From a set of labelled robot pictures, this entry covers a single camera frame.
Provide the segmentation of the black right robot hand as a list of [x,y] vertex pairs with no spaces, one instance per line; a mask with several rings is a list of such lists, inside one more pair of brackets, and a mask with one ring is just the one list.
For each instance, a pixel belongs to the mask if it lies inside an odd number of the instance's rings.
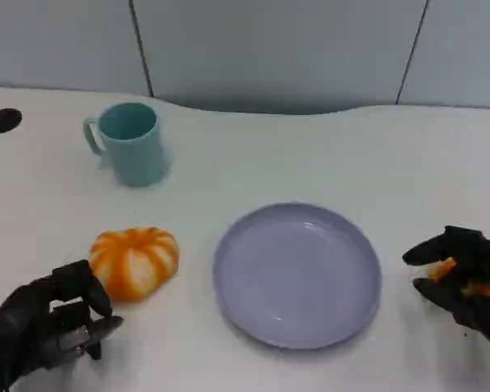
[[434,271],[412,280],[428,301],[450,313],[455,322],[480,332],[490,342],[490,239],[457,226],[429,238],[403,254],[410,266]]

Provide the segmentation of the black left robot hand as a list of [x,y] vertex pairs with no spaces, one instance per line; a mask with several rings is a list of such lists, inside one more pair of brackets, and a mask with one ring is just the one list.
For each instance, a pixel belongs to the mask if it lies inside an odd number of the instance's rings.
[[0,305],[0,391],[84,354],[101,359],[102,340],[122,323],[87,260],[19,286]]

